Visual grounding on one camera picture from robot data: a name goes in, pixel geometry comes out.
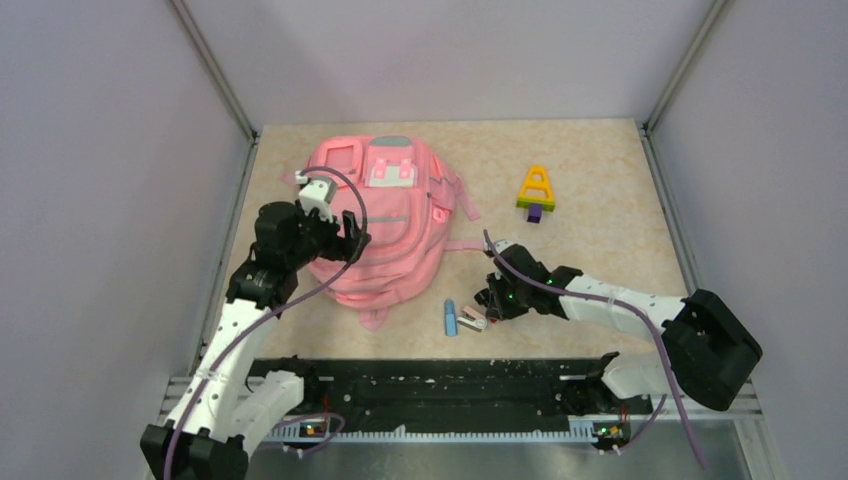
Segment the gray floor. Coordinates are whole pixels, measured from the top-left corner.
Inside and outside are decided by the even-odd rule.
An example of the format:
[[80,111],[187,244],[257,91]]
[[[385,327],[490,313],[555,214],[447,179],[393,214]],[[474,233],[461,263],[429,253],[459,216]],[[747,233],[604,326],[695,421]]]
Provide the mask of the gray floor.
[[270,479],[685,479],[747,480],[732,422],[700,423],[709,461],[702,471],[680,424],[663,422],[621,457],[586,455],[545,444],[330,445],[298,460],[282,451],[257,452],[247,478]]

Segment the blue marker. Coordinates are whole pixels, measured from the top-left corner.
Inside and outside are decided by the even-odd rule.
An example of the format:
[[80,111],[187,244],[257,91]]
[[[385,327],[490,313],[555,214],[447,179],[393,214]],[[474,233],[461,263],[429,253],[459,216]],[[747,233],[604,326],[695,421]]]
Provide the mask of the blue marker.
[[453,300],[445,300],[445,335],[449,337],[456,336],[456,310],[453,306]]

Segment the marble tabletop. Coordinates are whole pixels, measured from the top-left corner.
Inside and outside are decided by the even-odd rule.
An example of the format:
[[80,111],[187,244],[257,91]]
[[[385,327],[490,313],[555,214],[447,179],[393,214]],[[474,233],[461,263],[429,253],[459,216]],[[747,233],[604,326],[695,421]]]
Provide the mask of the marble tabletop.
[[[662,294],[686,293],[662,208],[632,119],[463,121],[269,125],[235,235],[227,276],[254,240],[259,207],[295,197],[280,181],[302,168],[322,140],[337,135],[411,135],[422,138],[465,182],[482,218],[459,211],[451,237],[506,238],[528,248],[549,269],[566,265],[608,283]],[[547,169],[556,210],[540,224],[527,223],[515,197],[531,165]],[[392,307],[375,332],[359,325],[358,312],[319,295],[286,312],[260,356],[306,358],[436,359],[594,357],[652,345],[586,322],[530,313],[492,324],[482,333],[444,333],[444,300],[473,305],[492,261],[480,252],[446,252],[432,284]],[[295,296],[316,282],[303,270]]]

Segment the metal frame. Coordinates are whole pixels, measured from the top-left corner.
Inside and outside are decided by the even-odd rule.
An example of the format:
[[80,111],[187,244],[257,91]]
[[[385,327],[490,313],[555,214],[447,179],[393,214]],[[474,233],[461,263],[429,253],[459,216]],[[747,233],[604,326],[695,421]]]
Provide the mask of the metal frame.
[[[247,113],[221,70],[220,65],[215,59],[215,56],[213,55],[185,1],[166,0],[166,2],[171,7],[177,21],[186,33],[187,39],[197,54],[203,68],[212,80],[221,101],[224,103],[229,114],[239,125],[242,133],[251,141],[242,175],[239,179],[237,193],[230,205],[231,208],[229,210],[227,230],[222,242],[214,280],[210,282],[211,284],[208,287],[209,302],[203,313],[204,327],[200,339],[198,340],[198,349],[194,357],[195,361],[189,367],[189,372],[191,372],[193,371],[193,367],[196,365],[196,361],[202,352],[203,339],[208,338],[210,329],[213,328],[215,324],[215,318],[217,316],[221,291],[225,279],[224,277],[226,276],[226,266],[232,249],[235,231],[238,226],[239,216],[244,204],[247,185],[249,183],[253,164],[256,158],[260,135],[251,125]],[[668,84],[664,88],[649,118],[644,123],[637,124],[642,146],[648,161],[648,166],[650,168],[654,184],[657,188],[657,195],[659,197],[660,204],[662,205],[675,253],[680,263],[684,283],[687,290],[690,292],[694,291],[697,286],[701,284],[701,278],[697,262],[688,242],[685,224],[677,207],[674,193],[666,175],[666,168],[654,142],[654,132],[664,119],[665,114],[674,102],[677,93],[685,84],[689,73],[697,64],[697,61],[702,55],[709,39],[714,34],[716,27],[724,18],[733,3],[733,0],[713,1],[706,17],[698,28],[691,44],[681,58],[681,61],[674,73],[670,77]],[[171,379],[171,383],[168,386],[165,398],[163,399],[160,415],[161,418],[164,418],[164,416],[167,415],[167,412],[170,410],[175,400],[182,395],[183,390],[186,388],[185,386],[190,380],[190,378],[186,377],[173,377]],[[261,379],[250,379],[250,381],[257,384],[258,382],[261,382]],[[241,392],[242,395],[247,393],[246,389],[244,390],[244,392]],[[672,407],[673,406],[667,406],[664,408],[664,411],[661,412],[658,419],[677,419],[676,410]],[[743,392],[740,393],[740,398],[737,402],[734,402],[734,405],[728,412],[701,410],[693,407],[693,412],[690,416],[698,421],[732,420],[734,422],[740,444],[742,445],[743,454],[753,480],[782,480],[789,478],[772,437],[768,433],[768,428],[760,411],[759,402],[753,385],[748,383],[743,387]],[[585,420],[602,422],[608,421],[609,419],[605,416],[597,416],[597,418],[587,417]]]

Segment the pink object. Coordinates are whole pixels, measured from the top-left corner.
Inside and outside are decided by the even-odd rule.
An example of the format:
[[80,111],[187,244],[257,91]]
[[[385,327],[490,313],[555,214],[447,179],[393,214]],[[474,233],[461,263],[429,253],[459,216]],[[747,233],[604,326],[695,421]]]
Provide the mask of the pink object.
[[[405,136],[336,137],[312,154],[309,166],[326,165],[346,173],[368,209],[371,243],[362,257],[326,291],[342,305],[359,310],[360,324],[376,330],[388,308],[408,300],[430,284],[445,250],[483,249],[482,240],[448,240],[457,204],[471,220],[480,214],[462,187],[462,179],[417,138]],[[339,184],[331,204],[341,217],[358,203]],[[309,270],[323,282],[341,262],[318,259]]]

